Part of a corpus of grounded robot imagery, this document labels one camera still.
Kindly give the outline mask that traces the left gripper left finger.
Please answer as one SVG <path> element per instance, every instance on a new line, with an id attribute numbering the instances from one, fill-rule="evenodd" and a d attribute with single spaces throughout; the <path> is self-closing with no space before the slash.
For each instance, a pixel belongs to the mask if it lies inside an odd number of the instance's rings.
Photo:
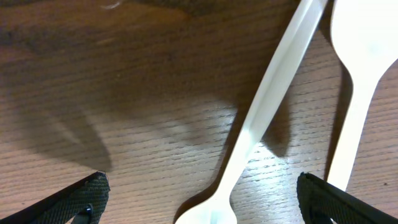
<path id="1" fill-rule="evenodd" d="M 2 218 L 1 223 L 97 224 L 105 211 L 110 186 L 104 172 L 95 172 L 51 196 Z"/>

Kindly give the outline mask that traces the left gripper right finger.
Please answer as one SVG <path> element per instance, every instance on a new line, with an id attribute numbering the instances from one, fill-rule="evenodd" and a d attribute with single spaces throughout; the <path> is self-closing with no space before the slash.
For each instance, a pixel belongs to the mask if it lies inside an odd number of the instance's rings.
<path id="1" fill-rule="evenodd" d="M 397 218 L 310 173 L 299 175 L 297 198 L 305 224 L 397 224 Z"/>

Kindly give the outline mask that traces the white spoon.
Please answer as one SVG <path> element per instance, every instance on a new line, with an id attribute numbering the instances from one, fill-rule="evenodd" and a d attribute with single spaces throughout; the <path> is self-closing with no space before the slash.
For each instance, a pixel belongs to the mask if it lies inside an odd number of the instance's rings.
<path id="1" fill-rule="evenodd" d="M 327 181 L 346 190 L 377 84 L 397 60 L 397 0 L 337 0 L 330 35 L 352 95 Z"/>
<path id="2" fill-rule="evenodd" d="M 181 214 L 176 224 L 230 224 L 234 186 L 261 141 L 308 49 L 327 0 L 301 0 L 261 80 L 221 180 L 212 196 Z"/>

